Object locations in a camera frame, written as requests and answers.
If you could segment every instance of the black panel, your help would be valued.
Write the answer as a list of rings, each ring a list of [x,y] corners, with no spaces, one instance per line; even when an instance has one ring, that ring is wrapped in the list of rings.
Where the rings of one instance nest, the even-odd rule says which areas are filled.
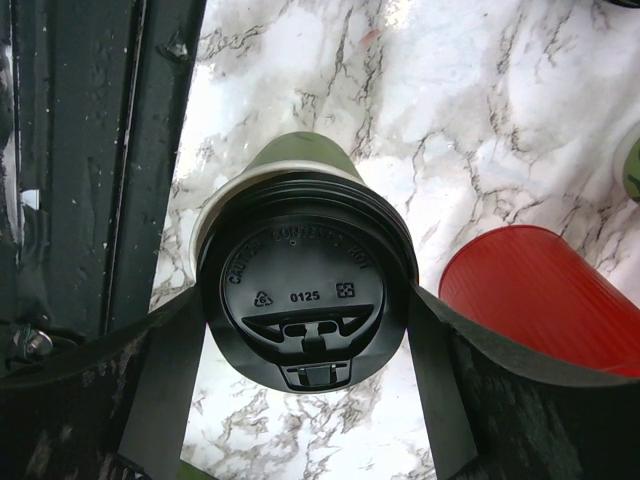
[[[10,320],[94,338],[146,314],[203,11],[12,4],[20,184],[40,207],[24,209]]]

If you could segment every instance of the red plastic cup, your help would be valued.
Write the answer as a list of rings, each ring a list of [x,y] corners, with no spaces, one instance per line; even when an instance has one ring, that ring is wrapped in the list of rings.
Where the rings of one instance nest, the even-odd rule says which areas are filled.
[[[439,296],[540,353],[640,377],[640,309],[553,232],[512,226],[481,235],[449,262]]]

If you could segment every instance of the white marble countertop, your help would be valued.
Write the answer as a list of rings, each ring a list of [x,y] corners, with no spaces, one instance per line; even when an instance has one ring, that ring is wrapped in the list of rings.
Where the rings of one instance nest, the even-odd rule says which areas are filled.
[[[611,167],[640,121],[640,10],[209,0],[197,58],[152,307],[193,282],[202,204],[295,130],[338,142],[397,208],[428,290],[467,241],[530,223],[640,304],[640,208]],[[182,457],[220,480],[435,478],[406,342],[350,390],[295,396],[242,378],[208,335]]]

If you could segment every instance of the disposable coffee cup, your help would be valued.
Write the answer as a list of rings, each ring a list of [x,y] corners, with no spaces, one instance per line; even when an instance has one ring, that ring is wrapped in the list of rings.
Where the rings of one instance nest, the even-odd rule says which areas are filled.
[[[315,133],[269,143],[205,206],[191,242],[205,317],[246,377],[314,393],[358,383],[400,346],[417,264],[398,213]]]
[[[640,204],[640,123],[624,136],[613,158],[614,177],[634,202]]]

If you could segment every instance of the recycling symbol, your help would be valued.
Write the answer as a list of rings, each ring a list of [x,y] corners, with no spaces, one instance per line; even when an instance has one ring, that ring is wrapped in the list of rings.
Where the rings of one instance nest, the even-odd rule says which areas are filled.
[[[253,301],[253,305],[256,307],[268,307],[272,303],[271,297],[264,292],[258,292],[256,299]]]

